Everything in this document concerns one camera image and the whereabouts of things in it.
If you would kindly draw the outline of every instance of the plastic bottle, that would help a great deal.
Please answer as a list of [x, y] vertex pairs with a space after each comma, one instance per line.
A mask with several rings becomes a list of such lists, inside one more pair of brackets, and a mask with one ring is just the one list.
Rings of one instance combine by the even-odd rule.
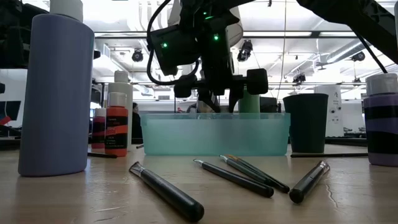
[[128, 143], [129, 111], [126, 109], [126, 94], [110, 93], [106, 109], [105, 153], [126, 156]]
[[366, 79], [364, 99], [369, 162], [398, 167], [398, 76], [394, 73]]
[[127, 96], [126, 109], [129, 111], [129, 128], [127, 134], [127, 148], [131, 147], [132, 132], [132, 85], [129, 84], [129, 74], [125, 71], [114, 73], [114, 83], [108, 85], [108, 93], [124, 93]]
[[105, 120], [106, 109], [95, 109], [93, 118], [93, 135], [91, 141], [91, 151], [104, 153], [105, 151]]
[[63, 175], [86, 168], [94, 38], [73, 16], [33, 18], [20, 175]]

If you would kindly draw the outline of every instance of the dark green cup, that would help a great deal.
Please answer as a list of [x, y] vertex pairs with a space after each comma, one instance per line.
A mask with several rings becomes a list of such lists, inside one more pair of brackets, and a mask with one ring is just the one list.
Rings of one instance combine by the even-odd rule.
[[299, 94], [284, 98], [290, 113], [290, 143], [293, 152], [323, 153], [325, 150], [328, 95]]

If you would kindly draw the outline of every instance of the translucent plastic container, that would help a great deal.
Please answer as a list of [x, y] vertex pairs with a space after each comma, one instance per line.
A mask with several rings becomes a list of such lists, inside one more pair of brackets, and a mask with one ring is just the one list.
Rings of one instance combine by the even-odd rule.
[[290, 114], [145, 114], [150, 156], [283, 156]]

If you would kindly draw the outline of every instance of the desk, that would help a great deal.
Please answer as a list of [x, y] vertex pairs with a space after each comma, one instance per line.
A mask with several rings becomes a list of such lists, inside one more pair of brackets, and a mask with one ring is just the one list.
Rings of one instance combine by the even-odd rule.
[[[362, 147], [327, 146], [326, 152], [365, 152]], [[228, 167], [217, 157], [198, 157]], [[0, 152], [0, 223], [187, 223], [148, 186], [128, 172], [138, 160], [205, 208], [202, 224], [398, 223], [398, 169], [371, 166], [368, 159], [326, 159], [331, 167], [303, 204], [287, 194], [258, 196], [201, 168], [193, 157], [144, 157], [142, 149], [118, 159], [89, 158], [85, 172], [23, 178], [18, 152]], [[293, 187], [317, 158], [244, 157]]]

